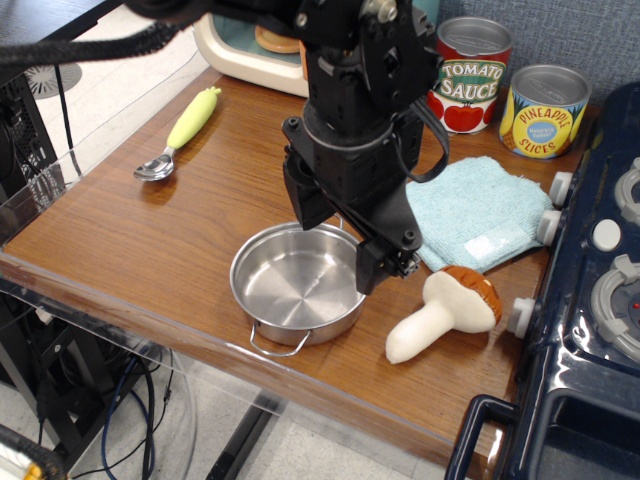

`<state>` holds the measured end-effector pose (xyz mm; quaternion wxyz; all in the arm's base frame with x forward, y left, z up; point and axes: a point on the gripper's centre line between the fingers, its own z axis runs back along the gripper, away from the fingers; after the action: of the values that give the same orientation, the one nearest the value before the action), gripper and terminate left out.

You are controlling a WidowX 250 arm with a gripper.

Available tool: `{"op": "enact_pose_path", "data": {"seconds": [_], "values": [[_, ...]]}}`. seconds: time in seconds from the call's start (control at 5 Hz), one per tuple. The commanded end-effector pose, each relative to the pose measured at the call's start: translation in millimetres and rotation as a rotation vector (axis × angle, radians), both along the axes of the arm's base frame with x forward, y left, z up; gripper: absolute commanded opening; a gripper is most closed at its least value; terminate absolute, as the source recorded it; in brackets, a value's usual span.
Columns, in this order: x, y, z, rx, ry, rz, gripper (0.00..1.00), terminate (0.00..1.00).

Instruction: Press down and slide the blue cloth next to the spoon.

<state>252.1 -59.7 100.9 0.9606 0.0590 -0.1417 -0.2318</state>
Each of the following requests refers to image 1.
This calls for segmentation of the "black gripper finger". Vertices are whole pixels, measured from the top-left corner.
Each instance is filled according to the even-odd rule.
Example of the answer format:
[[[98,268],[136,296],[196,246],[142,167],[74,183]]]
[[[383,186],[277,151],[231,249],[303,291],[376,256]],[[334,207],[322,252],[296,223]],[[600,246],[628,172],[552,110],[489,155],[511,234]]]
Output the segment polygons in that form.
[[[356,249],[356,289],[371,295],[389,277],[406,278],[419,266],[417,250],[422,236],[419,231],[406,230],[395,247],[376,235],[361,242]]]
[[[296,219],[304,231],[331,217],[344,226],[343,216],[325,197],[315,173],[303,158],[287,158],[283,164],[284,182]]]

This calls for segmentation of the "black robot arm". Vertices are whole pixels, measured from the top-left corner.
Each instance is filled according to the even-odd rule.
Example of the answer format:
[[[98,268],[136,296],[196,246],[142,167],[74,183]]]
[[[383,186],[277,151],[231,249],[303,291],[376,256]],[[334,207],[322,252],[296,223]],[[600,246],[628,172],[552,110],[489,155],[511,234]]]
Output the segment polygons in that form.
[[[422,235],[406,185],[434,179],[447,164],[416,172],[424,130],[442,146],[448,137],[426,104],[441,57],[411,2],[133,1],[130,8],[181,27],[210,13],[301,41],[308,99],[282,126],[296,217],[308,230],[339,215],[361,235],[361,293],[415,270]]]

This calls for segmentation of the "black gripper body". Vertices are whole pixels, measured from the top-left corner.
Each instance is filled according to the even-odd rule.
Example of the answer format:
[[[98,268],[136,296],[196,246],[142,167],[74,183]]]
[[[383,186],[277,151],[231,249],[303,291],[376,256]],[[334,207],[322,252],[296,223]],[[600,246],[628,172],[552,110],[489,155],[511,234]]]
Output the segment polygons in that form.
[[[332,127],[308,103],[301,117],[283,122],[287,158],[304,159],[325,197],[363,238],[379,235],[399,247],[406,230],[420,232],[406,183],[418,162],[423,123],[406,110],[363,126],[357,135]]]

